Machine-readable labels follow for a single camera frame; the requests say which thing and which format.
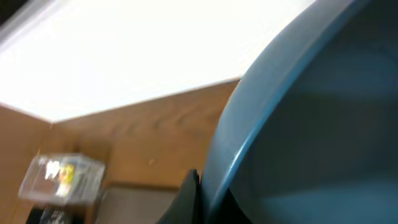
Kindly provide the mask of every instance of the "wooden wall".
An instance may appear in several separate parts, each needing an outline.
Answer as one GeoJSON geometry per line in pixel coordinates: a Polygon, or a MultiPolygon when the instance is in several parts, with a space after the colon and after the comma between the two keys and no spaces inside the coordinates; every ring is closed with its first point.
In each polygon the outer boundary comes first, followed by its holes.
{"type": "Polygon", "coordinates": [[[218,118],[238,81],[50,125],[0,107],[0,223],[25,223],[19,185],[38,153],[82,152],[106,163],[112,183],[178,187],[201,171],[218,118]]]}
{"type": "Polygon", "coordinates": [[[17,208],[31,204],[18,201],[19,186],[49,130],[45,121],[0,106],[0,223],[24,223],[26,210],[17,208]]]}

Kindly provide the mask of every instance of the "white ceiling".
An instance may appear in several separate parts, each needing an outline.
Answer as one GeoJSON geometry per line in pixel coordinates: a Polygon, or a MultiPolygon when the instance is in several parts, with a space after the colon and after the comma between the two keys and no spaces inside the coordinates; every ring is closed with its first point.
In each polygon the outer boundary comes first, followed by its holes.
{"type": "Polygon", "coordinates": [[[65,0],[0,49],[0,102],[49,121],[242,75],[313,0],[65,0]]]}

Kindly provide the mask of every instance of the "transparent container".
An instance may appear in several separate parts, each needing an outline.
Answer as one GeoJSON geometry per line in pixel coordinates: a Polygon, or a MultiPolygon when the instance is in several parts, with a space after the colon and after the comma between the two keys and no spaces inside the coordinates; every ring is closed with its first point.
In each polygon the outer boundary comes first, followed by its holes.
{"type": "Polygon", "coordinates": [[[55,205],[94,202],[105,165],[81,154],[33,158],[19,188],[20,198],[55,205]]]}

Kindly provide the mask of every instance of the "yellow label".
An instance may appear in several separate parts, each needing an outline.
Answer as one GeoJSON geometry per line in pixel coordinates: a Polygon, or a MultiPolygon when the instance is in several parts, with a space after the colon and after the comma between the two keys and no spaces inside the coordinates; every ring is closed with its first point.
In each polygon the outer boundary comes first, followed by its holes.
{"type": "Polygon", "coordinates": [[[70,184],[73,179],[75,167],[71,164],[66,164],[60,167],[59,177],[61,184],[70,184]]]}

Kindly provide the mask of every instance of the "blue-gray plastic object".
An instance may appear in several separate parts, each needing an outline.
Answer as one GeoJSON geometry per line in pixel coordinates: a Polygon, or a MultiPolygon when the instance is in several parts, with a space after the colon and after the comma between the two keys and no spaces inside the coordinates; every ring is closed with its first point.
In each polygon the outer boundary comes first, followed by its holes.
{"type": "Polygon", "coordinates": [[[208,223],[228,188],[253,223],[398,223],[397,9],[317,0],[267,46],[213,136],[208,223]]]}

